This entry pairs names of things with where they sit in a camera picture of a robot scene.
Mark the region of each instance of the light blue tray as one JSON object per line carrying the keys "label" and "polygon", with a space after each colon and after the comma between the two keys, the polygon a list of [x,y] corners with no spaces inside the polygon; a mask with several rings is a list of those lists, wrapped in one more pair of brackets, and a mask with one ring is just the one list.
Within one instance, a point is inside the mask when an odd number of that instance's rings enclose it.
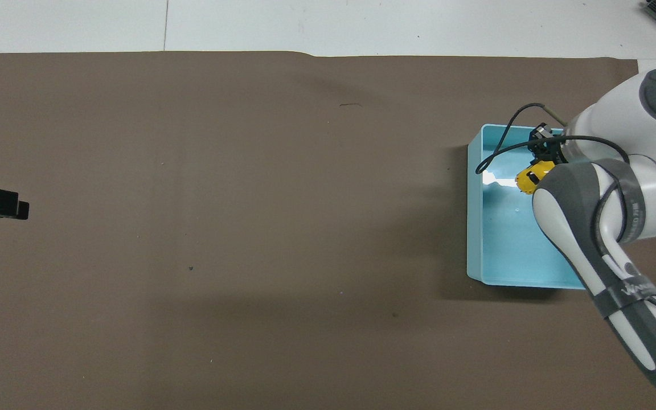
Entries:
{"label": "light blue tray", "polygon": [[[467,275],[487,285],[583,289],[568,262],[543,235],[531,195],[515,175],[533,159],[525,148],[497,156],[482,175],[477,164],[490,155],[505,125],[486,124],[467,147]],[[512,127],[503,147],[528,141],[531,127]]]}

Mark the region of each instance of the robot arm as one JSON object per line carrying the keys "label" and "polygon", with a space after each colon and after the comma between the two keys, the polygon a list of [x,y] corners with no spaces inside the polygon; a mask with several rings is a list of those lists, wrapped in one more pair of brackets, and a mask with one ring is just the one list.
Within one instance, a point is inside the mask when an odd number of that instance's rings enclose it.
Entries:
{"label": "robot arm", "polygon": [[[616,179],[656,168],[635,157],[631,166],[613,160],[557,166],[541,181],[533,208],[542,231],[571,263],[604,320],[656,386],[656,305],[649,301],[656,298],[656,288],[617,243],[635,229],[635,218],[639,226],[639,219],[649,214],[644,202],[631,203],[633,192],[622,195],[616,187],[621,184]],[[637,205],[638,214],[625,217],[627,205]]]}
{"label": "robot arm", "polygon": [[565,133],[607,138],[633,155],[627,164],[593,142],[567,142],[571,163],[539,182],[534,215],[656,386],[656,287],[620,246],[656,236],[656,70],[610,91]]}

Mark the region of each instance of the brown surface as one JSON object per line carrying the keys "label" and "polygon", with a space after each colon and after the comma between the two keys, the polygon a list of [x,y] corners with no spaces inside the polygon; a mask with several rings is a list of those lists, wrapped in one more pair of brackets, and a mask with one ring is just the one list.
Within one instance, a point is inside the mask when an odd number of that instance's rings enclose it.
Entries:
{"label": "brown surface", "polygon": [[0,55],[0,408],[656,408],[585,293],[465,274],[479,127],[635,72]]}

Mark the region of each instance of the yellow object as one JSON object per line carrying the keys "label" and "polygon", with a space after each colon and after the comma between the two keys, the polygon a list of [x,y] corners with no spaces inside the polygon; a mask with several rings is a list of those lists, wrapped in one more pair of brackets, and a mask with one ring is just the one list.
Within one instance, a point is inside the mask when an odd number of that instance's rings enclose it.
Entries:
{"label": "yellow object", "polygon": [[531,164],[526,169],[523,169],[518,176],[515,177],[515,183],[518,185],[521,191],[525,192],[528,195],[536,192],[536,187],[538,183],[541,182],[541,179],[548,174],[555,164],[552,161],[538,161]]}

